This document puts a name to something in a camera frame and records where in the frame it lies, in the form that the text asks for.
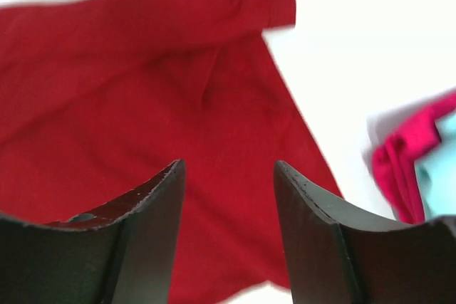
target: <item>red cloth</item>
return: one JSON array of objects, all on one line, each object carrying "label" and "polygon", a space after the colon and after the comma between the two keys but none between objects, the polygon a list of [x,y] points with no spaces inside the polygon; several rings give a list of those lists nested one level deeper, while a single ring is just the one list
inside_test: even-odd
[{"label": "red cloth", "polygon": [[373,176],[399,219],[424,222],[425,214],[415,175],[415,160],[440,144],[435,121],[456,109],[456,93],[423,108],[375,149]]},{"label": "red cloth", "polygon": [[287,285],[274,161],[339,194],[261,38],[294,19],[294,0],[2,9],[0,209],[65,220],[184,158],[170,303]]}]

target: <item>red fabric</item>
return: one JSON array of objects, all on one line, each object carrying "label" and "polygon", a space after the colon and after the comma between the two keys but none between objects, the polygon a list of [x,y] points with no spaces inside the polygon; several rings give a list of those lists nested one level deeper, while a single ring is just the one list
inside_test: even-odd
[{"label": "red fabric", "polygon": [[339,194],[261,38],[294,0],[85,0],[0,11],[0,206],[65,220],[187,161],[170,303],[287,285],[272,170]]},{"label": "red fabric", "polygon": [[423,108],[404,122],[373,154],[373,176],[401,221],[424,222],[415,160],[440,143],[435,121],[456,109],[456,93]]}]

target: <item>white table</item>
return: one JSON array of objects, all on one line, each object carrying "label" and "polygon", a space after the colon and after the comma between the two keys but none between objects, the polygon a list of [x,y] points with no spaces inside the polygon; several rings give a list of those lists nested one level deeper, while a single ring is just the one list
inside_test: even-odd
[{"label": "white table", "polygon": [[[297,2],[295,29],[265,33],[270,50],[344,197],[393,217],[366,160],[416,107],[456,85],[456,0]],[[291,296],[265,284],[231,303],[257,301]]]}]

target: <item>folded red fabric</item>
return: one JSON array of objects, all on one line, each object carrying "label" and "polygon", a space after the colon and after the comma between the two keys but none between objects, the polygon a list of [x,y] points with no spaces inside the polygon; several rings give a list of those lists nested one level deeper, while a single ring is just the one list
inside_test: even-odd
[{"label": "folded red fabric", "polygon": [[261,38],[294,20],[294,0],[0,10],[0,210],[66,220],[183,158],[170,303],[286,286],[274,161],[339,194]]},{"label": "folded red fabric", "polygon": [[423,108],[375,149],[373,176],[399,219],[424,222],[425,214],[415,174],[415,160],[440,144],[435,121],[456,109],[456,93]]}]

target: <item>white surface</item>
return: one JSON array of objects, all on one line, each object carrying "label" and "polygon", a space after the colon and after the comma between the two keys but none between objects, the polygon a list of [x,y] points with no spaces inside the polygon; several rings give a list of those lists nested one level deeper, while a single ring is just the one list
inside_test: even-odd
[{"label": "white surface", "polygon": [[[404,107],[456,85],[456,0],[297,2],[296,28],[265,34],[271,52],[345,198],[391,217],[366,153]],[[291,296],[266,284],[231,303],[257,302]]]}]

